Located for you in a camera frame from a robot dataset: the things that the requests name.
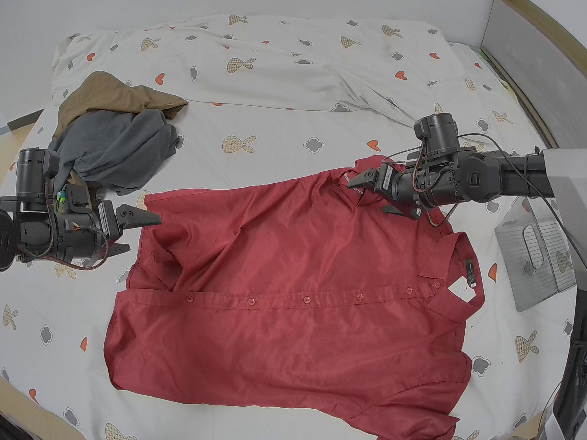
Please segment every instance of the gray garment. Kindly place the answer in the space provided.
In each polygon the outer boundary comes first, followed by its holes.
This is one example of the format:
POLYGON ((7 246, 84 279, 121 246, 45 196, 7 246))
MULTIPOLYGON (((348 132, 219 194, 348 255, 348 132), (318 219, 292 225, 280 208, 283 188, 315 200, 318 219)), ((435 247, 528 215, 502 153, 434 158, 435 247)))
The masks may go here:
POLYGON ((139 114, 95 111, 71 122, 49 144, 59 155, 57 194, 73 169, 86 182, 129 194, 143 187, 167 157, 175 153, 177 132, 159 109, 139 114))

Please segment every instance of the wooden floor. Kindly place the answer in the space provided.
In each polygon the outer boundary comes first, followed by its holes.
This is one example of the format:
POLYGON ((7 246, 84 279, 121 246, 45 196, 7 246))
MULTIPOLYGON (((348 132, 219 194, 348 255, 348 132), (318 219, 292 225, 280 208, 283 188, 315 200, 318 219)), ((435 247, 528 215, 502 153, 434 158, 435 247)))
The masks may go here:
MULTIPOLYGON (((0 136, 0 183, 4 180, 33 125, 21 127, 0 136)), ((45 411, 2 377, 0 377, 0 412, 16 419, 42 440, 84 440, 75 427, 45 411)))

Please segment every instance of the red button-up shirt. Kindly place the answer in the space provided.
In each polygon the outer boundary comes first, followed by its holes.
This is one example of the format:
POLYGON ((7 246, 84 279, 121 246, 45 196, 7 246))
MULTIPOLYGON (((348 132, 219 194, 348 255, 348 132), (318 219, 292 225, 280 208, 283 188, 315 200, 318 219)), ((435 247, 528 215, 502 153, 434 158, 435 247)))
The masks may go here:
MULTIPOLYGON (((384 214, 355 168, 147 196, 105 342, 114 386, 183 403, 307 407, 387 440, 447 439, 484 301, 464 233, 384 214), (447 289, 473 264, 475 297, 447 289)), ((436 221, 442 219, 439 212, 436 221)))

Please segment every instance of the brown garment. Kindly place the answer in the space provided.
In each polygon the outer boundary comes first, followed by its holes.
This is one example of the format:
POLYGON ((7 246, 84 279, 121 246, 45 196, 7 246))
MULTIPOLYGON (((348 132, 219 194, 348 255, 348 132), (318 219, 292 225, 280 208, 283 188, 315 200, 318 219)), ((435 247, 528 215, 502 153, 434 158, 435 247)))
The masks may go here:
POLYGON ((174 94, 158 92, 147 86, 127 86, 105 71, 94 71, 59 107, 59 120, 53 134, 57 139, 65 128, 89 111, 101 109, 139 114, 145 109, 160 109, 166 119, 173 119, 187 104, 174 94))

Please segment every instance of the bed sheet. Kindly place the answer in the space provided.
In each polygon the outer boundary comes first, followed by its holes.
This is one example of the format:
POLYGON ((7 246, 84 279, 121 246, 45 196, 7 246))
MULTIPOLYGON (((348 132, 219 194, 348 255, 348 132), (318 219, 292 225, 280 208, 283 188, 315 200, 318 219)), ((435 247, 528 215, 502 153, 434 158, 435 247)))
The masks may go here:
MULTIPOLYGON (((53 101, 24 147, 46 147, 59 104, 94 70, 190 101, 172 121, 181 136, 176 155, 143 190, 108 193, 115 207, 143 207, 146 194, 168 189, 268 184, 379 151, 391 154, 417 144, 409 127, 415 119, 441 110, 453 114, 460 132, 487 133, 508 151, 541 144, 488 65, 428 24, 220 15, 68 38, 56 51, 53 101), (231 65, 234 58, 240 62, 231 65), (227 137, 239 148, 223 148, 227 137)), ((492 149, 483 138, 463 140, 492 149)), ((0 194, 13 194, 14 169, 0 194)), ((477 438, 490 439, 530 419, 544 407, 566 359, 572 291, 515 310, 494 235, 512 202, 462 204, 451 218, 455 231, 470 237, 486 295, 467 323, 463 350, 473 373, 453 411, 461 438, 479 430, 477 438), (526 341, 521 351, 518 337, 526 341)), ((88 440, 372 438, 311 409, 181 405, 115 390, 102 347, 139 235, 125 232, 120 242, 131 251, 95 271, 35 261, 2 274, 0 307, 9 320, 0 327, 4 378, 88 440)))

